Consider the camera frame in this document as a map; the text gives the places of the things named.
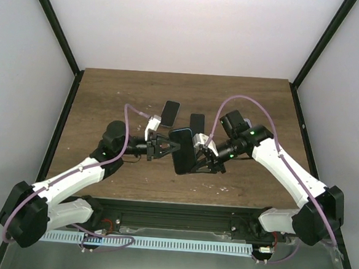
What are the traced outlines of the black phone front table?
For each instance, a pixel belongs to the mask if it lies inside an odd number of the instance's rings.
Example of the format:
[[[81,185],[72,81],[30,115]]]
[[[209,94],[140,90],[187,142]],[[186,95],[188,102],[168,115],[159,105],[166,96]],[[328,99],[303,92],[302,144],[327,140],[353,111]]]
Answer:
[[[174,129],[168,134],[169,139],[180,145],[177,151],[172,152],[173,167],[177,175],[191,172],[196,166],[196,154],[193,145],[193,135],[190,128]]]

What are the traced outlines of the phone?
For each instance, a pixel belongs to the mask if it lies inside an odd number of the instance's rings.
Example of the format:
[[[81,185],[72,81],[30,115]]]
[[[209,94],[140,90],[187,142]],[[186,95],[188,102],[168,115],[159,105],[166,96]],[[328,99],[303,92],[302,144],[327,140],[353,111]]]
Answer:
[[[205,116],[204,116],[204,114],[192,113],[190,115],[189,126],[190,126],[190,129],[194,136],[199,133],[204,134],[204,131],[205,131]]]

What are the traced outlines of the lilac phone case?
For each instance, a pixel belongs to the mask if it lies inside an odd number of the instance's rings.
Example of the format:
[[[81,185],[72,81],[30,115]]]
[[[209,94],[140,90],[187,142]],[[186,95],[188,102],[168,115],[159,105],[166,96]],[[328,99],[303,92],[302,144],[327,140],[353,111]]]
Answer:
[[[248,124],[249,127],[251,127],[251,121],[249,119],[245,118],[244,121]]]

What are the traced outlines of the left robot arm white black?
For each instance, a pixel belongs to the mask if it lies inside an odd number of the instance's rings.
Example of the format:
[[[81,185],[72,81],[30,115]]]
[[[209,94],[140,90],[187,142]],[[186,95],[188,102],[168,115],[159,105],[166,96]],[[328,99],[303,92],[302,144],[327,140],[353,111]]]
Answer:
[[[3,242],[26,248],[45,233],[67,225],[96,229],[103,217],[100,207],[89,198],[67,203],[68,197],[113,175],[122,167],[124,154],[145,155],[152,160],[181,147],[178,141],[156,132],[148,132],[145,139],[131,137],[123,121],[111,122],[97,148],[78,165],[42,182],[21,181],[12,188],[0,212]]]

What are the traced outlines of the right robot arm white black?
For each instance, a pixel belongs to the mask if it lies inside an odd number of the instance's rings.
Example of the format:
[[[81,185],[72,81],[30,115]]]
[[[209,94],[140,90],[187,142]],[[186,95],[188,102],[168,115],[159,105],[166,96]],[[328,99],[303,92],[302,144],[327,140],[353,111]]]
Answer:
[[[209,136],[197,133],[191,143],[197,152],[192,173],[225,173],[225,162],[247,154],[278,180],[295,201],[295,209],[266,208],[250,224],[250,235],[266,239],[271,232],[295,234],[306,245],[334,237],[344,223],[344,194],[328,187],[301,167],[276,141],[264,125],[250,126],[238,110],[220,118],[228,140],[215,144]]]

